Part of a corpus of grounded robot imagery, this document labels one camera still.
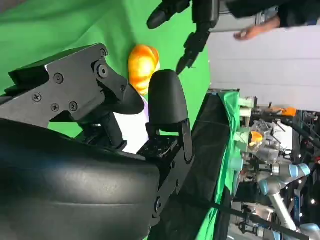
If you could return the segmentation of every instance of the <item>orange ball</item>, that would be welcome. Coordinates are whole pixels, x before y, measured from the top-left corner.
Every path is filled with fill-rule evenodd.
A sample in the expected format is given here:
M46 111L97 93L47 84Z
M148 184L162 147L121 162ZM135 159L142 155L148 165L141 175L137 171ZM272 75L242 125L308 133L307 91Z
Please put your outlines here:
M129 82L139 94L148 94L151 76L159 69L159 53L154 47L143 44L134 47L128 60Z

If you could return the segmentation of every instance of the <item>green fabric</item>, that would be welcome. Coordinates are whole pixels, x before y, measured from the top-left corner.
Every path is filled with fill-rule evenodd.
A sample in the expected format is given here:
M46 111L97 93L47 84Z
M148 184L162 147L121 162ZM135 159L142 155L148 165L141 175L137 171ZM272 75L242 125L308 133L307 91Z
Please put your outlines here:
M215 202L220 204L224 187L227 186L230 192L232 192L234 171L228 168L229 159L231 157L236 157L240 154L239 150L235 148L234 135L240 126L240 107L238 104L239 92L225 92L220 93L221 98L227 117L230 124L230 137L227 147L224 152L222 159L221 170L218 178L218 183L216 185ZM201 226L198 233L197 240L212 240L215 232L215 223L217 219L218 210L212 208L208 211L206 218Z
M147 19L161 0L27 0L0 14L0 89L13 85L8 72L61 51L103 43L107 63L128 76L128 56L135 44L159 51L161 69L175 69L184 42L195 26L191 9L158 29L149 30ZM180 80L193 126L210 83L208 51ZM51 129L70 137L81 129L73 123L51 123Z

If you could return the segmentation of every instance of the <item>black cable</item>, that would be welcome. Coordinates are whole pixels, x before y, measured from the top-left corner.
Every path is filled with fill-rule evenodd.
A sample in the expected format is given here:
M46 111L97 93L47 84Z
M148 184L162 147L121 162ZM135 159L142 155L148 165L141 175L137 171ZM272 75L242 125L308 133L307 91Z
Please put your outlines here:
M214 209L217 209L221 212L224 212L224 213L227 213L230 215L234 215L234 216L238 216L240 218L244 218L244 219L249 218L254 223L261 224L263 226L268 226L269 228L273 229L274 231L284 233L285 235L288 235L290 237L293 237L293 238L296 238L299 240L310 240L310 238L307 235L293 231L291 229L288 229L286 227L278 225L274 222L267 221L267 220L265 220L257 215L254 215L254 214L243 213L241 211L217 204L215 202L201 201L199 199L196 199L194 196L188 195L188 194L179 194L178 198L180 199L180 201L189 203L191 205L194 205L194 206L197 206L200 208L205 208L205 209L214 208Z

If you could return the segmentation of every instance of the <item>person's hand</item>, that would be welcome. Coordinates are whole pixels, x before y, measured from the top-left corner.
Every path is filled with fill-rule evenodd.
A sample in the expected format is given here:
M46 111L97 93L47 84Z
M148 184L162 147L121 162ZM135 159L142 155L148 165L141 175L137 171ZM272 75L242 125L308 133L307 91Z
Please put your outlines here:
M244 29L236 34L234 34L234 38L239 41L249 40L253 39L259 34L263 32L263 29L261 26L251 26L247 29Z
M250 26L241 32L238 32L234 35L234 38L240 41L253 39L256 36L270 32L273 29L279 28L281 25L281 20L278 15L268 19L267 21L261 23L257 26Z

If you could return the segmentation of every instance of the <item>white wall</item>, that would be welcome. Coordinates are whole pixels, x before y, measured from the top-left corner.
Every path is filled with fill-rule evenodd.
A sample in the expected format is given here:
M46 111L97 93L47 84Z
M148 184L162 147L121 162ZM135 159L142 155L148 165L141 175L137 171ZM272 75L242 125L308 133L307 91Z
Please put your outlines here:
M242 42L233 34L209 38L211 88L240 89L262 105L320 112L320 26L281 28Z

